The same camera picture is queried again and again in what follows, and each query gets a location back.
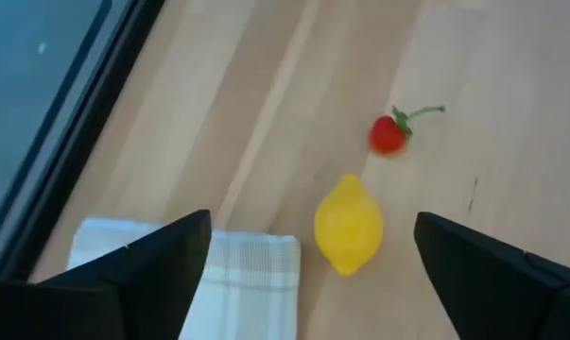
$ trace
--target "yellow lemon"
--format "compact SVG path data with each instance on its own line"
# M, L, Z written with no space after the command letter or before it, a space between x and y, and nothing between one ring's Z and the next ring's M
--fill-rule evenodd
M340 275L352 275L375 254L383 217L356 175L344 175L314 219L316 243Z

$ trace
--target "wood grain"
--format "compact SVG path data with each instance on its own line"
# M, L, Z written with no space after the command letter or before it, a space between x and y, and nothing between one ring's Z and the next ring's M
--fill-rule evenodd
M394 104L448 111L383 159L367 133ZM386 217L351 278L312 230L346 172ZM63 270L86 216L197 208L302 242L300 339L456 339L417 212L570 266L570 0L167 1L33 280Z

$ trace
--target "white checkered towel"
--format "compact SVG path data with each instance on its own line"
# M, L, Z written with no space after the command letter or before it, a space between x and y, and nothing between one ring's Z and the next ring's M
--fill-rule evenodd
M88 218L68 268L153 232L159 225ZM215 229L181 340L294 340L300 245L292 236Z

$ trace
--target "wooden table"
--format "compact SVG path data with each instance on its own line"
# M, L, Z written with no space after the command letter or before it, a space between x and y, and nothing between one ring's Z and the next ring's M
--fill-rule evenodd
M413 122L396 159L372 121ZM339 277L313 241L347 172L381 204L385 241ZM412 240L431 211L570 266L570 0L170 0L40 262L61 272L89 215L303 244L300 339L454 339Z

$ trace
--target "green stem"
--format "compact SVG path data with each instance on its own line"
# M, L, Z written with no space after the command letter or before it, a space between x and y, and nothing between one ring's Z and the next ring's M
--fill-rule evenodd
M406 118L406 120L409 121L409 120L411 120L411 119L413 119L419 115L422 115L422 114L427 113L427 112L433 112L433 111L444 112L444 111L446 111L446 107L443 105L440 105L437 107L424 107L423 109L416 110L416 111L410 113L408 115L408 117Z

